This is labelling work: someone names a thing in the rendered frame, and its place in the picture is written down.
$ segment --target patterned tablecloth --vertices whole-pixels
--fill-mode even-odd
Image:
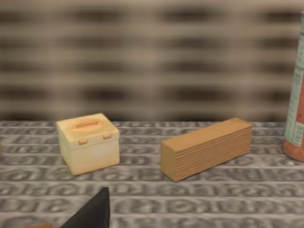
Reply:
[[[251,153],[173,183],[160,141],[212,123],[122,122],[121,164],[73,177],[54,123],[0,122],[0,227],[63,224],[103,186],[111,228],[304,228],[304,164],[282,154],[283,123],[255,123]]]

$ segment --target spray can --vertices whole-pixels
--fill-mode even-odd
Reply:
[[[304,162],[304,11],[298,43],[289,109],[283,139],[283,152]]]

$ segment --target dark triangular object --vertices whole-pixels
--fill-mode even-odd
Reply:
[[[102,188],[61,228],[109,228],[110,194],[109,188]]]

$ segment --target wooden block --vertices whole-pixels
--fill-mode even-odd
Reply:
[[[57,122],[61,155],[73,175],[119,163],[119,131],[103,115]]]
[[[53,228],[53,225],[50,223],[41,223],[41,224],[26,227],[26,228]]]
[[[250,151],[252,124],[238,118],[162,141],[161,171],[173,181]]]

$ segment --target blurred background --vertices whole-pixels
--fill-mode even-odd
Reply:
[[[0,120],[285,122],[303,0],[1,0]]]

